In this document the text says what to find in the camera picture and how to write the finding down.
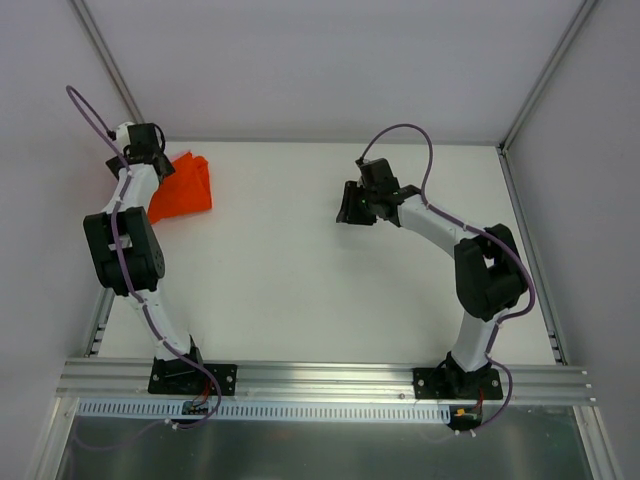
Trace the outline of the orange t shirt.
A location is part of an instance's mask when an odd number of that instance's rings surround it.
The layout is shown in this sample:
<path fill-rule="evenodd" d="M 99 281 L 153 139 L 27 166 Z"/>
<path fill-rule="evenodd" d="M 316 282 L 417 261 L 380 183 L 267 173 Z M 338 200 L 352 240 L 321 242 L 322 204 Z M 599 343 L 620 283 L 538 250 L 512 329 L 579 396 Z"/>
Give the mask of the orange t shirt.
<path fill-rule="evenodd" d="M 175 172 L 153 195 L 148 209 L 151 224 L 213 209 L 209 162 L 188 151 L 172 161 Z"/>

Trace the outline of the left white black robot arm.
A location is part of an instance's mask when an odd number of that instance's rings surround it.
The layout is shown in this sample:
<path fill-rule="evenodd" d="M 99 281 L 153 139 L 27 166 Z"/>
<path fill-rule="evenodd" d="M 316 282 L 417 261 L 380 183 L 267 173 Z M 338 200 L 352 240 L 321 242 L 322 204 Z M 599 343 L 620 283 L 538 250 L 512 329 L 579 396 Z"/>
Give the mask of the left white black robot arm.
<path fill-rule="evenodd" d="M 112 139 L 116 156 L 107 167 L 117 184 L 107 205 L 84 218 L 86 240 L 100 284 L 135 311 L 152 339 L 154 357 L 173 361 L 190 355 L 194 342 L 166 299 L 165 259 L 148 209 L 175 169 L 154 123 L 124 123 Z"/>

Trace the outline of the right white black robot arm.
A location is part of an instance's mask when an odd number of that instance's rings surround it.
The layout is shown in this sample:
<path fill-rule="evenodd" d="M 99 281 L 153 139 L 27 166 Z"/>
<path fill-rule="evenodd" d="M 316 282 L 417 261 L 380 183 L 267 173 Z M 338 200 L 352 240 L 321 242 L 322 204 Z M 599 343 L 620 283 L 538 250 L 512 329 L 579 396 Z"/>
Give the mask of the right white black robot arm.
<path fill-rule="evenodd" d="M 456 295 L 464 315 L 443 373 L 445 389 L 465 397 L 479 385 L 480 371 L 500 321 L 531 288 L 511 230 L 503 224 L 481 229 L 423 198 L 414 185 L 402 187 L 384 158 L 358 159 L 360 177 L 347 181 L 338 223 L 371 226 L 379 220 L 425 238 L 454 261 Z"/>

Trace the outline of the left aluminium frame post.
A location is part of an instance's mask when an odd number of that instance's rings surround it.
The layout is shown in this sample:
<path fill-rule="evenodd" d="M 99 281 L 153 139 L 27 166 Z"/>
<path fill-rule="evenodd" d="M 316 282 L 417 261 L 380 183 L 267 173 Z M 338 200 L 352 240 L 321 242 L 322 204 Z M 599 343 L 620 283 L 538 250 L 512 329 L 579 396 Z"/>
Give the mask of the left aluminium frame post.
<path fill-rule="evenodd" d="M 130 119 L 136 123 L 146 123 L 147 120 L 144 118 L 135 101 L 116 59 L 89 8 L 88 2 L 85 0 L 68 0 L 67 4 L 76 17 L 86 39 L 94 50 L 99 63 Z"/>

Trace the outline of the aluminium frame post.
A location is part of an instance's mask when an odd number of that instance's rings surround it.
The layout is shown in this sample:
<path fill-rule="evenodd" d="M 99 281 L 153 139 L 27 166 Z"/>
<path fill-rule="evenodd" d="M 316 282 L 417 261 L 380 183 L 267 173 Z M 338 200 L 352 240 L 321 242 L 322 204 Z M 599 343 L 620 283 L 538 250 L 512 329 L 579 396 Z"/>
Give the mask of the aluminium frame post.
<path fill-rule="evenodd" d="M 89 8 L 88 2 L 85 0 L 68 0 L 67 4 L 76 17 L 86 39 L 94 50 L 99 63 L 130 119 L 136 123 L 146 123 L 147 120 L 144 118 L 135 101 L 116 59 Z"/>
<path fill-rule="evenodd" d="M 576 12 L 572 15 L 560 39 L 552 50 L 550 57 L 546 60 L 540 74 L 518 110 L 505 137 L 498 144 L 499 152 L 506 152 L 513 145 L 554 78 L 556 71 L 565 60 L 576 39 L 585 28 L 599 4 L 599 0 L 584 0 L 580 2 Z"/>

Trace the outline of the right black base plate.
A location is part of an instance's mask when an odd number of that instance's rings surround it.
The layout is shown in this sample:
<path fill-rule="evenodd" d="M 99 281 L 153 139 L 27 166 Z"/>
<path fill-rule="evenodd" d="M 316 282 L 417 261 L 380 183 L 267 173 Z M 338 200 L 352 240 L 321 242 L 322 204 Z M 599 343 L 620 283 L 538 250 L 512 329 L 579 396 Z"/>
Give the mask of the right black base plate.
<path fill-rule="evenodd" d="M 447 354 L 436 367 L 412 369 L 414 396 L 418 400 L 502 400 L 500 375 L 490 362 L 478 370 L 465 372 Z"/>

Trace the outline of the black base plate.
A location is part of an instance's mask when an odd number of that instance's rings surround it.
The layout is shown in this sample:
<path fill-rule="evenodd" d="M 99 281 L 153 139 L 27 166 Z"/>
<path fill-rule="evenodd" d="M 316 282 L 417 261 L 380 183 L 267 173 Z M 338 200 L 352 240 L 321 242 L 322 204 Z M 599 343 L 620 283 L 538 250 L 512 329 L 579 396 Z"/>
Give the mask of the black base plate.
<path fill-rule="evenodd" d="M 221 387 L 222 396 L 233 396 L 236 389 L 238 366 L 232 363 L 202 362 L 198 349 L 193 350 L 187 358 L 196 363 L 213 376 Z M 190 366 L 180 359 L 154 359 L 148 381 L 147 391 L 154 395 L 191 395 L 205 393 L 205 387 L 211 387 L 211 394 L 217 395 L 216 385 L 201 369 Z"/>
<path fill-rule="evenodd" d="M 436 367 L 412 369 L 414 396 L 418 400 L 502 400 L 500 375 L 490 362 L 478 370 L 465 372 L 447 354 Z"/>

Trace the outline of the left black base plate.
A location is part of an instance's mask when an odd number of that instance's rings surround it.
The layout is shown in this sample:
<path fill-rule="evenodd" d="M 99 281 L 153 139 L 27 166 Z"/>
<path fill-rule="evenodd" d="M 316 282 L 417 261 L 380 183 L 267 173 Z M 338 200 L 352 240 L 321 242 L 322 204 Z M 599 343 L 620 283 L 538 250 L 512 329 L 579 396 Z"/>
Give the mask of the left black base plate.
<path fill-rule="evenodd" d="M 187 358 L 196 363 L 213 376 L 221 387 L 222 396 L 233 396 L 236 389 L 238 366 L 232 363 L 202 362 L 198 349 L 193 350 Z M 147 391 L 154 395 L 191 395 L 205 393 L 205 387 L 211 387 L 211 394 L 217 395 L 216 385 L 201 369 L 190 366 L 180 359 L 154 359 L 148 381 Z"/>

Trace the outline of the aluminium mounting rail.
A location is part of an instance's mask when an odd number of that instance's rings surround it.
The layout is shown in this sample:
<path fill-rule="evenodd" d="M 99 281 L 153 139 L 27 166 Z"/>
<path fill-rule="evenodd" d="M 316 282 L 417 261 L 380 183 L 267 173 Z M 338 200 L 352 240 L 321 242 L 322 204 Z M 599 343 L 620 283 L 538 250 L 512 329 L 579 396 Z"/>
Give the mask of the aluminium mounting rail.
<path fill-rule="evenodd" d="M 152 362 L 143 359 L 72 358 L 65 362 L 60 397 L 148 395 Z M 237 400 L 401 403 L 442 374 L 411 365 L 363 363 L 240 362 L 234 374 Z M 512 388 L 512 401 L 533 405 L 594 405 L 597 394 L 582 367 L 516 365 L 494 386 Z"/>

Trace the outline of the right aluminium frame post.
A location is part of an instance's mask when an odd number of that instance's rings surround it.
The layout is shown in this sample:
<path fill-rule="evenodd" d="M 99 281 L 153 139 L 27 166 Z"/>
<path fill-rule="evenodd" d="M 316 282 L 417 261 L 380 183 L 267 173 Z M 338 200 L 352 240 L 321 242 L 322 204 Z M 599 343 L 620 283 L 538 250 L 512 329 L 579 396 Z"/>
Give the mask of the right aluminium frame post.
<path fill-rule="evenodd" d="M 498 144 L 499 152 L 506 152 L 513 145 L 554 78 L 556 71 L 565 60 L 576 39 L 585 28 L 599 4 L 599 0 L 584 0 L 580 2 L 576 12 L 572 15 L 560 39 L 552 50 L 550 57 L 546 60 L 540 74 L 518 110 L 505 137 Z"/>

